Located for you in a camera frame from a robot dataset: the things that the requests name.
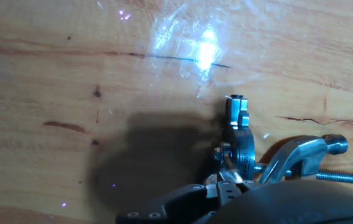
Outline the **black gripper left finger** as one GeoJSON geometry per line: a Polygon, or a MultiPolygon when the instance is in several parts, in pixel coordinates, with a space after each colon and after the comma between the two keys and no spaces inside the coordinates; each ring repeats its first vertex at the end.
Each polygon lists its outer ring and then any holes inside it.
{"type": "Polygon", "coordinates": [[[185,185],[120,212],[115,223],[204,223],[219,209],[219,199],[215,191],[214,186],[185,185]]]}

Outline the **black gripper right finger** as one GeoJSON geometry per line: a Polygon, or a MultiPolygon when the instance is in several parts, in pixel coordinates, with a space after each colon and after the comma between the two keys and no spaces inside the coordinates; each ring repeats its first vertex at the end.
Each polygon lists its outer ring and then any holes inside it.
{"type": "Polygon", "coordinates": [[[258,187],[261,187],[261,183],[254,180],[244,180],[234,170],[222,171],[217,174],[217,195],[221,206],[258,187]]]}

